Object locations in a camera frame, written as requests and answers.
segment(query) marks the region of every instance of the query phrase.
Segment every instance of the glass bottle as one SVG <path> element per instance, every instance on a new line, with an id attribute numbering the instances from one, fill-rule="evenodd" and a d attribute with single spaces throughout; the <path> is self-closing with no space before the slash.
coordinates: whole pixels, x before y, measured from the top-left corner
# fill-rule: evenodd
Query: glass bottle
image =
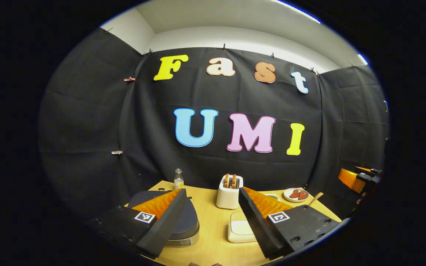
<path id="1" fill-rule="evenodd" d="M 183 188 L 183 178 L 182 178 L 182 169 L 175 169 L 176 176 L 174 179 L 174 190 Z"/>

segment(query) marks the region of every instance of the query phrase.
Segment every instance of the wooden table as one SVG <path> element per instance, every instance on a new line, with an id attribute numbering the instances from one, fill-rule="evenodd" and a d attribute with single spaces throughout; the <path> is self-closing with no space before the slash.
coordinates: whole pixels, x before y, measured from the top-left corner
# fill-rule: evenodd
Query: wooden table
<path id="1" fill-rule="evenodd" d="M 174 184 L 161 181 L 149 190 L 157 191 L 159 188 L 173 190 Z M 155 261 L 168 266 L 187 266 L 190 262 L 200 266 L 211 266 L 220 263 L 223 266 L 235 265 L 263 265 L 270 262 L 262 254 L 257 242 L 231 243 L 228 241 L 228 223 L 233 212 L 242 212 L 241 207 L 236 210 L 220 209 L 216 207 L 218 190 L 185 185 L 186 194 L 195 207 L 200 222 L 200 239 L 193 246 L 182 248 L 165 247 Z M 313 197 L 300 203 L 289 202 L 283 196 L 284 190 L 261 191 L 263 194 L 275 194 L 280 200 L 290 206 L 296 207 L 308 204 Z M 341 222 L 341 219 L 328 210 L 321 202 L 316 200 L 311 207 L 324 215 Z"/>

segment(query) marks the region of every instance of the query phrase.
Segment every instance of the black fabric backdrop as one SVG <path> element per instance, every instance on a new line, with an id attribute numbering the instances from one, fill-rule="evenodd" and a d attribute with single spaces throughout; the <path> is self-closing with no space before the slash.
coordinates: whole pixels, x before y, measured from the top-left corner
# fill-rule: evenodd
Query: black fabric backdrop
<path id="1" fill-rule="evenodd" d="M 163 56 L 187 54 L 173 78 L 154 81 Z M 232 77 L 206 73 L 208 61 L 233 62 Z M 255 65 L 276 67 L 272 84 L 256 81 Z M 308 94 L 290 73 L 306 78 Z M 124 78 L 135 77 L 135 82 Z M 39 149 L 47 175 L 74 212 L 93 217 L 182 168 L 186 185 L 215 189 L 225 173 L 245 186 L 274 190 L 306 186 L 338 216 L 348 215 L 356 195 L 338 180 L 340 168 L 382 168 L 388 136 L 384 97 L 366 66 L 319 77 L 281 59 L 240 50 L 183 48 L 141 55 L 97 29 L 61 63 L 47 86 L 39 125 Z M 203 133 L 202 109 L 215 109 L 212 141 L 186 147 L 175 137 L 176 108 L 191 108 L 191 135 Z M 271 153 L 226 150 L 231 113 L 244 113 L 254 127 L 272 116 Z M 305 126 L 301 154 L 290 156 L 291 123 Z M 122 150 L 122 155 L 112 155 Z"/>

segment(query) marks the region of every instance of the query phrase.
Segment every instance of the letter u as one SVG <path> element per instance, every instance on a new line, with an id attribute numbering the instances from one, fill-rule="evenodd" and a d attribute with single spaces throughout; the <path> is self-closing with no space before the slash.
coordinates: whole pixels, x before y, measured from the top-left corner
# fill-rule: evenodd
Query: letter u
<path id="1" fill-rule="evenodd" d="M 176 116 L 175 137 L 187 147 L 203 147 L 208 145 L 213 139 L 214 118 L 218 116 L 218 111 L 213 109 L 203 109 L 200 115 L 203 116 L 203 135 L 193 137 L 190 134 L 191 117 L 195 111 L 189 108 L 179 108 L 174 110 Z"/>

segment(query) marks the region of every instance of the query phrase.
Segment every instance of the white plate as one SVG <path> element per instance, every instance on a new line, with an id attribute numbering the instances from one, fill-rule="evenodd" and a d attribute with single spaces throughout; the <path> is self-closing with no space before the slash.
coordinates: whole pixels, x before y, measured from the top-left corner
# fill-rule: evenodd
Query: white plate
<path id="1" fill-rule="evenodd" d="M 294 192 L 294 190 L 295 189 L 297 189 L 299 192 L 300 191 L 304 191 L 304 192 L 306 192 L 307 194 L 308 194 L 308 197 L 306 197 L 305 199 L 302 199 L 302 200 L 299 200 L 299 197 L 296 197 L 296 198 L 290 198 L 289 196 Z M 304 190 L 304 189 L 301 189 L 301 188 L 296 188 L 296 187 L 293 187 L 293 188 L 288 188 L 288 189 L 286 189 L 286 190 L 284 190 L 284 197 L 288 200 L 288 201 L 291 201 L 291 202 L 304 202 L 304 201 L 306 201 L 309 197 L 310 197 L 310 193 L 308 193 L 306 190 Z"/>
<path id="2" fill-rule="evenodd" d="M 271 198 L 273 198 L 274 200 L 281 201 L 280 198 L 279 198 L 279 196 L 277 196 L 276 194 L 264 194 L 264 195 L 266 195 L 266 196 L 273 196 Z"/>

